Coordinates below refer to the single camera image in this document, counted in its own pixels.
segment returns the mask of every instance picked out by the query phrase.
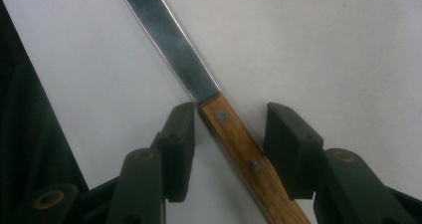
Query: knife handle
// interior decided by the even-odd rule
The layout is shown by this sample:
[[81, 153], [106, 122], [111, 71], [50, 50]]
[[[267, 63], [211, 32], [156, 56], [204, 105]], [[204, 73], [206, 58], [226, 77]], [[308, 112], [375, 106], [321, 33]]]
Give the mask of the knife handle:
[[298, 203], [289, 199], [276, 170], [223, 94], [201, 104], [199, 109], [221, 139], [268, 221], [310, 223]]

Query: knife blade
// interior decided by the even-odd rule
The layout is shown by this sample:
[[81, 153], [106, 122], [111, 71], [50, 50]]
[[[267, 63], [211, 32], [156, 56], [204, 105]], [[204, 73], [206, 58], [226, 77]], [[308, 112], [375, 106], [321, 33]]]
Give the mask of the knife blade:
[[260, 146], [221, 93], [164, 0], [125, 0], [220, 138], [269, 223], [309, 223]]

